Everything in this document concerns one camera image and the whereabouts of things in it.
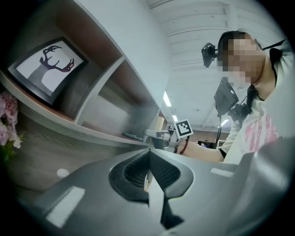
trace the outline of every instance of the framed deer picture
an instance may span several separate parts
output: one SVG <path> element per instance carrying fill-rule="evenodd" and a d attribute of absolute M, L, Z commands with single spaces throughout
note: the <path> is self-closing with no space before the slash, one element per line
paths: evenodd
<path fill-rule="evenodd" d="M 8 70 L 23 87 L 52 105 L 86 63 L 87 60 L 61 37 L 35 47 Z"/>

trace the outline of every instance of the fluorescent light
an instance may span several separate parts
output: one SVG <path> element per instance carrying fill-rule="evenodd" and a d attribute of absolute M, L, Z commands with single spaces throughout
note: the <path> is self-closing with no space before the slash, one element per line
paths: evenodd
<path fill-rule="evenodd" d="M 168 95 L 167 95 L 166 91 L 164 92 L 164 101 L 166 103 L 166 106 L 172 106 L 171 103 L 170 103 L 170 100 L 168 98 Z"/>
<path fill-rule="evenodd" d="M 172 117 L 173 117 L 173 119 L 174 119 L 175 122 L 178 121 L 176 116 L 173 115 Z"/>
<path fill-rule="evenodd" d="M 224 121 L 221 123 L 221 127 L 224 126 L 224 125 L 225 125 L 226 123 L 228 123 L 228 122 L 229 122 L 229 120 L 227 120 L 227 119 L 224 120 Z"/>

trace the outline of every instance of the white wall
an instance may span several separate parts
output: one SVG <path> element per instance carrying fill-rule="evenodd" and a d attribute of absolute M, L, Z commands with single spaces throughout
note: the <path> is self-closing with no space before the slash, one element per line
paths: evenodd
<path fill-rule="evenodd" d="M 114 39 L 161 107 L 170 78 L 172 52 L 151 11 L 139 0 L 75 1 Z"/>

